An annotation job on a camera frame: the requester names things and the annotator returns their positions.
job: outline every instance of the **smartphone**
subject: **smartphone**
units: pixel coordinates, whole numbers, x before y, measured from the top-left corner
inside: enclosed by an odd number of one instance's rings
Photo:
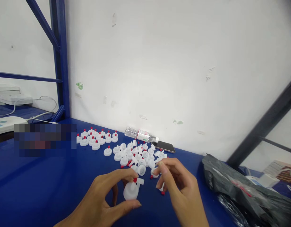
[[[171,153],[176,152],[174,146],[170,143],[158,141],[158,143],[152,142],[151,144],[153,144],[155,146],[155,148],[157,148],[157,149],[165,150],[165,151],[168,151]]]

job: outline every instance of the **green sticker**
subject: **green sticker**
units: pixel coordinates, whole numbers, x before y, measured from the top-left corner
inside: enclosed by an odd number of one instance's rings
[[[76,83],[76,86],[78,87],[79,90],[82,90],[83,89],[83,84],[80,83],[80,82],[77,82]]]

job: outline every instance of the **hand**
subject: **hand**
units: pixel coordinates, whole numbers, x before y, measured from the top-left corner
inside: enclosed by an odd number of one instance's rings
[[[120,180],[133,182],[133,178],[137,177],[138,174],[133,169],[118,169],[111,173],[97,176],[72,214],[56,224],[55,227],[111,226],[132,209],[141,206],[138,200],[124,201],[116,206],[117,183]],[[110,207],[105,200],[106,195],[111,189],[113,190],[114,207]]]
[[[162,159],[153,174],[158,175],[160,172],[162,176],[156,188],[162,188],[164,182],[163,190],[169,191],[180,224],[182,226],[209,226],[194,175],[177,158]]]

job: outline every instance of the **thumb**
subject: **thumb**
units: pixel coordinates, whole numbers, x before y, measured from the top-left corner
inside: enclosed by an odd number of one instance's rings
[[[111,209],[113,223],[120,219],[122,216],[128,214],[132,209],[140,207],[141,204],[138,200],[127,200],[117,206],[114,206]]]
[[[176,196],[178,193],[180,193],[180,191],[177,188],[173,175],[171,174],[168,167],[162,161],[158,163],[158,166],[159,166],[161,175],[163,176],[164,183],[166,184],[168,191],[170,192],[171,198]]]

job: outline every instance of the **bottle label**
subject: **bottle label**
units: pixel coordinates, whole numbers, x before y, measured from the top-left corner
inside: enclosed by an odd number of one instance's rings
[[[146,132],[146,131],[139,130],[136,139],[139,139],[139,140],[147,142],[149,140],[149,133]]]

